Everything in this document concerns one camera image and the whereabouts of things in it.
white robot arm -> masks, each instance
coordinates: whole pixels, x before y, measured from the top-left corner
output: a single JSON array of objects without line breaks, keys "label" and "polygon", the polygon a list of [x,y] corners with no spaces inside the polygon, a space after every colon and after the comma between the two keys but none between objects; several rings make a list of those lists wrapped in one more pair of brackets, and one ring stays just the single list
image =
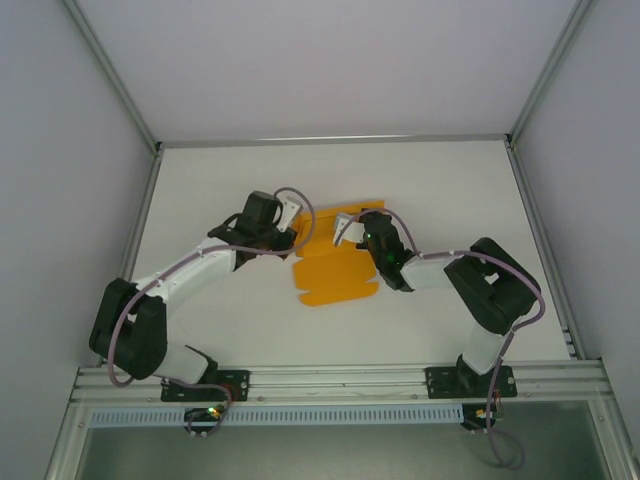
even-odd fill
[{"label": "white robot arm", "polygon": [[[296,232],[290,227],[301,210],[302,204],[291,197],[253,192],[242,213],[211,230],[178,262],[133,282],[112,281],[98,311],[90,348],[106,358],[115,341],[115,365],[137,380],[155,375],[198,383],[208,371],[217,369],[217,363],[188,346],[168,342],[167,322],[202,287],[237,270],[255,258],[256,252],[291,249]],[[127,320],[113,340],[118,318],[136,295],[141,297],[126,312]]]},{"label": "white robot arm", "polygon": [[[484,390],[488,387],[488,377],[513,324],[527,314],[536,301],[531,289],[508,271],[480,258],[423,258],[405,249],[396,228],[391,224],[391,216],[378,211],[359,216],[358,222],[353,222],[350,215],[340,214],[334,230],[334,242],[346,239],[366,248],[378,272],[394,290],[413,292],[453,285],[476,324],[458,358],[455,380],[442,387],[442,398],[486,395]],[[470,248],[469,254],[473,252],[507,264],[539,291],[535,279],[490,238],[478,240]]]}]

white table surface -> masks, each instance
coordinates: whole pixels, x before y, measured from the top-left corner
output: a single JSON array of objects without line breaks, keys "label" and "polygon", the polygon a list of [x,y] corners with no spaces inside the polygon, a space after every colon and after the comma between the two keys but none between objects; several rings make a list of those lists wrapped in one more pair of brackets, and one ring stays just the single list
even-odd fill
[{"label": "white table surface", "polygon": [[[176,261],[253,190],[281,186],[299,188],[318,208],[384,199],[425,252],[492,237],[540,282],[548,303],[507,360],[569,358],[501,141],[168,149],[133,278]],[[468,340],[474,320],[453,288],[406,294],[382,283],[373,297],[306,307],[293,285],[298,260],[258,258],[206,286],[170,320],[170,340],[223,365],[255,366],[454,362]]]}]

black mounting bracket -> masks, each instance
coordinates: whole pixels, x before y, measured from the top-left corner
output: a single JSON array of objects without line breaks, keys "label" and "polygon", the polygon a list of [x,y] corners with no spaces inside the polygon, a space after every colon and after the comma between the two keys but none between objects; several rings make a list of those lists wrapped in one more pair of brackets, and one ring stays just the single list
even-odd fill
[{"label": "black mounting bracket", "polygon": [[[493,370],[485,375],[470,372],[462,361],[451,367],[428,367],[424,369],[429,398],[442,400],[450,398],[486,398]],[[498,372],[495,390],[503,398],[518,396],[515,377],[511,367],[502,365]]]},{"label": "black mounting bracket", "polygon": [[[249,396],[251,372],[249,370],[216,370],[215,375],[205,375],[200,383],[225,387],[231,393],[234,402],[246,402]],[[211,402],[226,400],[224,392],[213,388],[188,388],[167,379],[162,380],[163,402]]]}]

purple cable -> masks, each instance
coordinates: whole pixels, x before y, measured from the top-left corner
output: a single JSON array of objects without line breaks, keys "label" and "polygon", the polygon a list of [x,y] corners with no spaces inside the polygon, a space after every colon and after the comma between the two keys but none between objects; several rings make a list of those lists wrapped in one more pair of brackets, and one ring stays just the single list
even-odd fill
[{"label": "purple cable", "polygon": [[113,328],[113,334],[111,335],[111,342],[109,343],[109,352],[107,354],[107,373],[109,375],[109,379],[111,380],[111,383],[113,383],[116,387],[126,387],[127,385],[131,384],[131,382],[133,381],[133,377],[129,377],[124,382],[121,382],[120,380],[118,380],[118,377],[116,376],[116,372],[114,370],[114,361],[115,361],[115,353],[116,353],[116,344],[118,343],[118,336],[120,335],[122,326],[124,325],[124,322],[127,319],[127,315],[129,315],[129,312],[134,307],[134,305],[149,290],[151,290],[153,287],[158,285],[159,282],[166,280],[168,277],[170,277],[172,274],[174,274],[175,272],[183,268],[185,265],[188,265],[189,263],[193,262],[197,258],[200,258],[201,255],[206,255],[206,254],[213,253],[220,250],[235,250],[237,252],[255,253],[257,255],[290,255],[300,250],[309,242],[309,240],[311,240],[311,237],[313,236],[313,233],[315,232],[315,229],[316,229],[316,212],[313,208],[313,205],[311,204],[311,201],[306,197],[304,193],[302,193],[297,188],[282,187],[276,190],[274,192],[274,195],[277,195],[278,193],[281,193],[281,192],[295,193],[307,205],[307,208],[309,209],[309,213],[311,214],[311,228],[309,229],[309,234],[305,237],[305,239],[302,240],[298,245],[292,248],[289,248],[287,250],[279,250],[279,251],[262,250],[259,248],[240,247],[237,245],[216,245],[213,247],[205,248],[204,250],[202,250],[202,252],[194,252],[188,257],[183,258],[178,263],[176,263],[175,265],[172,265],[167,270],[162,272],[160,275],[158,275],[158,278],[156,278],[154,281],[152,281],[151,283],[149,283],[148,285],[140,289],[140,291],[138,291],[138,293],[136,293],[131,298],[131,300],[127,302],[125,307],[122,309],[122,312],[120,312],[120,316],[118,317],[118,320],[116,321],[116,324]]},{"label": "purple cable", "polygon": [[[475,422],[472,422],[471,420],[465,419],[464,423],[467,423],[467,424],[471,425],[473,428],[475,428],[477,430],[487,430],[487,435],[489,434],[489,430],[488,429],[482,428],[480,425],[478,425]],[[492,428],[492,430],[493,430],[493,433],[498,433],[498,434],[500,434],[500,435],[502,435],[504,437],[507,437],[509,440],[511,440],[513,443],[515,443],[516,446],[518,447],[518,450],[520,450],[520,455],[521,455],[520,458],[524,458],[523,455],[524,455],[524,452],[525,452],[526,449],[524,448],[523,443],[520,441],[520,439],[518,437],[516,437],[512,433],[507,432],[506,430],[502,430],[501,428]],[[524,467],[524,465],[525,465],[524,461],[521,460],[520,463],[522,463],[522,467]],[[512,469],[520,470],[522,467],[520,467],[520,466],[518,466],[518,468],[512,467]]]}]

